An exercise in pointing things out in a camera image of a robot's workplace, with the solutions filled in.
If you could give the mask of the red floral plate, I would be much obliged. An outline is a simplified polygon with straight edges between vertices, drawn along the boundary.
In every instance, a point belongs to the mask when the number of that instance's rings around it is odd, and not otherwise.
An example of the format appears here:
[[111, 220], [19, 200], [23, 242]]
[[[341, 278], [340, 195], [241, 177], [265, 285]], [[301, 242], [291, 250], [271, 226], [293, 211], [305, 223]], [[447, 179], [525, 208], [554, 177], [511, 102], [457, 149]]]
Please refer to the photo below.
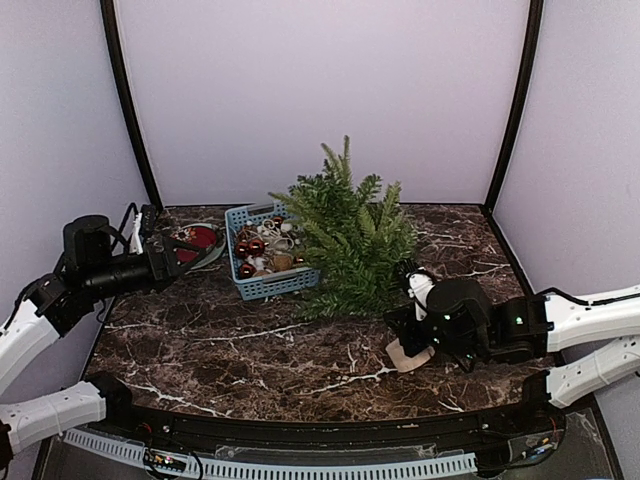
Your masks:
[[[210, 254], [218, 243], [218, 234], [207, 226], [187, 226], [175, 231], [171, 237], [180, 242], [190, 244]], [[177, 259], [182, 263], [193, 261], [197, 253], [192, 250], [177, 248]]]

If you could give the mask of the white ball string lights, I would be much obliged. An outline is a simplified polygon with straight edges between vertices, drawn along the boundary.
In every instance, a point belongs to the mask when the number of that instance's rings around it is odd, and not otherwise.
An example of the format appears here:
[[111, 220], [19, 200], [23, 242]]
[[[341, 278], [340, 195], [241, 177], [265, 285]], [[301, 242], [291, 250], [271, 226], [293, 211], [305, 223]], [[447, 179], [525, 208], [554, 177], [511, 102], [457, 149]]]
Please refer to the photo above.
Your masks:
[[284, 273], [301, 266], [302, 241], [290, 221], [281, 216], [265, 219], [256, 227], [250, 240], [254, 238], [265, 243], [262, 256], [248, 257], [249, 263], [256, 268], [255, 276]]

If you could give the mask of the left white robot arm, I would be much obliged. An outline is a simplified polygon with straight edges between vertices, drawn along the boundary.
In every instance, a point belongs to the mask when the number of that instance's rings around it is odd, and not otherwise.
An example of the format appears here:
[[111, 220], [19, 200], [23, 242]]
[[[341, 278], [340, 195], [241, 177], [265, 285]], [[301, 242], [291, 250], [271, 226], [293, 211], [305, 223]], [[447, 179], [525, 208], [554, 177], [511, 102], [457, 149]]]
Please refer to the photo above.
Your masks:
[[[1, 327], [1, 387], [7, 389], [42, 352], [65, 337], [97, 304], [116, 296], [160, 292], [192, 270], [211, 251], [187, 236], [164, 237], [147, 246], [153, 221], [136, 215], [125, 238], [107, 217], [89, 215], [63, 229], [64, 250], [53, 272], [29, 284]], [[1, 464], [43, 439], [104, 421], [120, 436], [141, 427], [132, 394], [108, 373], [69, 388], [1, 407]]]

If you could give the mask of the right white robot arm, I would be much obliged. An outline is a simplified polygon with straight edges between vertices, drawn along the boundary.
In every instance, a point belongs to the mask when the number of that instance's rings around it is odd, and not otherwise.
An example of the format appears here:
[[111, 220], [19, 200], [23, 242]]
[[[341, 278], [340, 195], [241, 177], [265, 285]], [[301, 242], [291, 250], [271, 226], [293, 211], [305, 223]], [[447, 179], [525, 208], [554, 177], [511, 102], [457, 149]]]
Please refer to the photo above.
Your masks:
[[590, 342], [605, 344], [589, 355], [528, 377], [522, 403], [510, 413], [521, 434], [582, 397], [639, 370], [639, 289], [571, 296], [549, 288], [500, 304], [472, 279], [435, 281], [419, 269], [404, 285], [410, 304], [384, 314], [395, 334], [387, 353], [399, 372], [435, 354], [449, 356], [470, 373], [478, 363], [519, 364]]

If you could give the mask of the light blue plastic basket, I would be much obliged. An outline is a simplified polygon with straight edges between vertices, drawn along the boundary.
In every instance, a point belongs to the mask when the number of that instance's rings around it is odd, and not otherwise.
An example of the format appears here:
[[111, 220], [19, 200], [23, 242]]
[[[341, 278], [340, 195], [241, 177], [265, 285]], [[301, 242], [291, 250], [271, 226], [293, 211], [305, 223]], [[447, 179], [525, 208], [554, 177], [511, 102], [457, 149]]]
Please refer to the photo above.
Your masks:
[[245, 301], [312, 288], [320, 272], [302, 258], [302, 233], [280, 201], [230, 208], [225, 228], [232, 280]]

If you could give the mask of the small green christmas tree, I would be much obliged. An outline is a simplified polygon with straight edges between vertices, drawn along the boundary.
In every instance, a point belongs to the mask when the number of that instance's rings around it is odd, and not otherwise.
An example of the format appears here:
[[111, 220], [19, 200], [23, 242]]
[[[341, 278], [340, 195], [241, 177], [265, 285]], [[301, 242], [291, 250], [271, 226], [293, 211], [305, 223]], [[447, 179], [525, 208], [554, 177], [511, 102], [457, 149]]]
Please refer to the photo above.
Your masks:
[[306, 320], [379, 319], [403, 303], [398, 269], [413, 259], [418, 233], [400, 205], [400, 182], [375, 173], [354, 181], [350, 138], [340, 151], [321, 148], [321, 172], [270, 195], [302, 231], [304, 264], [320, 273], [298, 312]]

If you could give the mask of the copper red bauble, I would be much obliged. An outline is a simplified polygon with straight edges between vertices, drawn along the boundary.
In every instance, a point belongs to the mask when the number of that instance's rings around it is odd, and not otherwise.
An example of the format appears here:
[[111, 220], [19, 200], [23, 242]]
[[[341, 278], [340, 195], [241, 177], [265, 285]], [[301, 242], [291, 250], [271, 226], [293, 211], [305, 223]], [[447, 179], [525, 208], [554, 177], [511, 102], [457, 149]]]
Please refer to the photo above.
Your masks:
[[234, 247], [234, 255], [239, 259], [246, 259], [251, 254], [249, 244], [246, 241], [238, 242]]
[[259, 257], [264, 254], [265, 243], [259, 238], [254, 238], [248, 242], [248, 251], [252, 257]]
[[242, 263], [237, 269], [237, 276], [240, 280], [249, 279], [256, 273], [256, 268], [249, 263]]

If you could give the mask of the black table front rail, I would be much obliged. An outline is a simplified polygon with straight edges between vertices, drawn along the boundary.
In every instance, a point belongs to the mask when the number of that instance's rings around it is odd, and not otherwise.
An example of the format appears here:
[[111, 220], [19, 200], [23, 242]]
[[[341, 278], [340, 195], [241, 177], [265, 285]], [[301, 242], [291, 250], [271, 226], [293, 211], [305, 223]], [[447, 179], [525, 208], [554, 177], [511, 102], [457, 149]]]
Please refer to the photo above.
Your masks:
[[519, 436], [549, 431], [559, 436], [563, 411], [538, 389], [542, 374], [526, 379], [523, 399], [502, 407], [443, 416], [387, 421], [296, 423], [233, 420], [171, 413], [128, 404], [118, 416], [92, 426], [156, 445], [211, 451], [223, 445], [294, 450], [365, 449], [434, 444], [440, 450], [503, 449]]

